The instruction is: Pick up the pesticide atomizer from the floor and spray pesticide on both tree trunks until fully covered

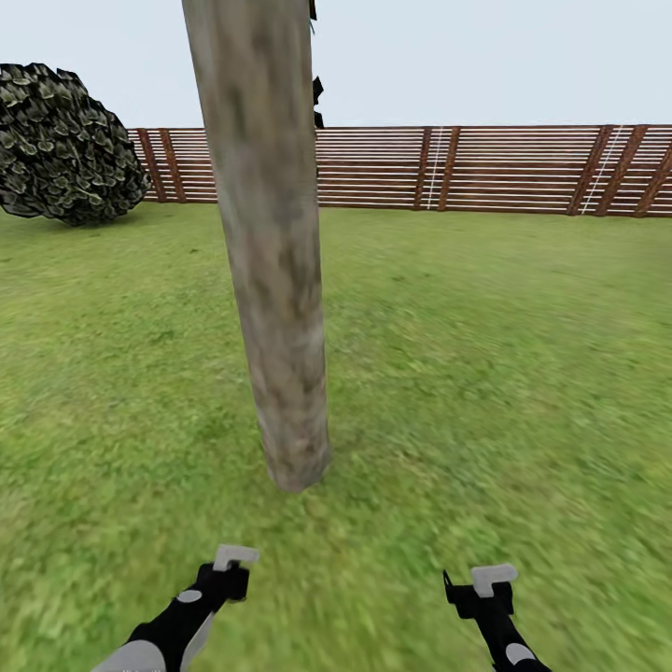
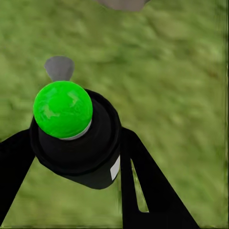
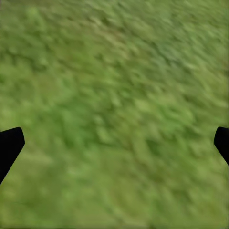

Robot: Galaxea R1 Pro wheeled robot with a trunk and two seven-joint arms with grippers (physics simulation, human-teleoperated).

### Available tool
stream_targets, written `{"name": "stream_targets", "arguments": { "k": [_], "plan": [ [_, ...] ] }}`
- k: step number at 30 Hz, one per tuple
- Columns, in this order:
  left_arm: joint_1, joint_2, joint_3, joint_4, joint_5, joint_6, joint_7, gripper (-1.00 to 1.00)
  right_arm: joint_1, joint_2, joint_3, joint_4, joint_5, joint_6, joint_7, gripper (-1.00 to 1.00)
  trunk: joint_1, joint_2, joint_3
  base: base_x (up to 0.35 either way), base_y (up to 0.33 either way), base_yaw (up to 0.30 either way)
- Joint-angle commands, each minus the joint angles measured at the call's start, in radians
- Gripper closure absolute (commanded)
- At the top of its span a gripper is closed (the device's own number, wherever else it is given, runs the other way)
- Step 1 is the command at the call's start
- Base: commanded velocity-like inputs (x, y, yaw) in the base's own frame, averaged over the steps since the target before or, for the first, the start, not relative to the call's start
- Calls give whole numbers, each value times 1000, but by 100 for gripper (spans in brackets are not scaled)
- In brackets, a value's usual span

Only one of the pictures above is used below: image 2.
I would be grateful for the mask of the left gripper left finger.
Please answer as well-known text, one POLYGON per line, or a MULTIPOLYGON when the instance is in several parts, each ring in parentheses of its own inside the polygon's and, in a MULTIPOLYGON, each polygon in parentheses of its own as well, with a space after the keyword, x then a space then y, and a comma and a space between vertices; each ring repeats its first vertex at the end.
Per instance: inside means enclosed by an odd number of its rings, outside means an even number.
POLYGON ((35 156, 29 129, 0 143, 0 226, 35 156))

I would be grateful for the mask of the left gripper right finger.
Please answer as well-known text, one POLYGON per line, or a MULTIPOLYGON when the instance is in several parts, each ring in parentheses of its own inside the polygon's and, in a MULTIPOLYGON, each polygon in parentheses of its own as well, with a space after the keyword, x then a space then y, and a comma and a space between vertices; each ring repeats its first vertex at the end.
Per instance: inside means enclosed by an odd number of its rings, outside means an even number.
POLYGON ((200 229, 138 135, 122 127, 120 166, 123 229, 200 229), (138 210, 133 161, 149 213, 138 210))

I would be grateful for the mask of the pesticide atomizer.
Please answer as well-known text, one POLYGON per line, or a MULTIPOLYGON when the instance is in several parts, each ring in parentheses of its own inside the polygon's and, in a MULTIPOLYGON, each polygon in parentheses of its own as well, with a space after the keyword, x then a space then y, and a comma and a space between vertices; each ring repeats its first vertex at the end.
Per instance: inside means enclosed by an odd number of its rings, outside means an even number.
POLYGON ((75 65, 66 56, 46 60, 53 83, 35 98, 30 141, 46 168, 86 187, 104 189, 120 166, 122 125, 101 94, 70 82, 75 65))

